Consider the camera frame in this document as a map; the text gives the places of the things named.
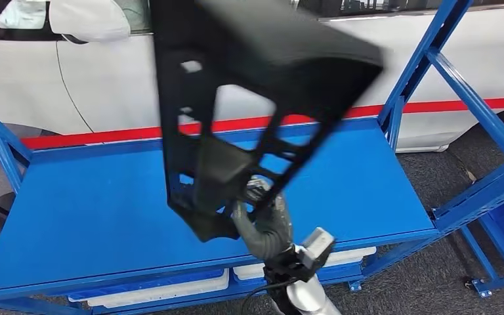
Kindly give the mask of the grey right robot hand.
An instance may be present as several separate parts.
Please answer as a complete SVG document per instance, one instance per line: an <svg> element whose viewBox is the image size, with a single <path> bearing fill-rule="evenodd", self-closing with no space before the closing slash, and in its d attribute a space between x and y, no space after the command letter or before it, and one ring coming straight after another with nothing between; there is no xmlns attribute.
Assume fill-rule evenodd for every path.
<svg viewBox="0 0 504 315"><path fill-rule="evenodd" d="M274 201L255 221L248 217L246 204L237 201L233 206L232 221L249 253L268 260L291 247L293 228L284 195L278 194Z"/></svg>

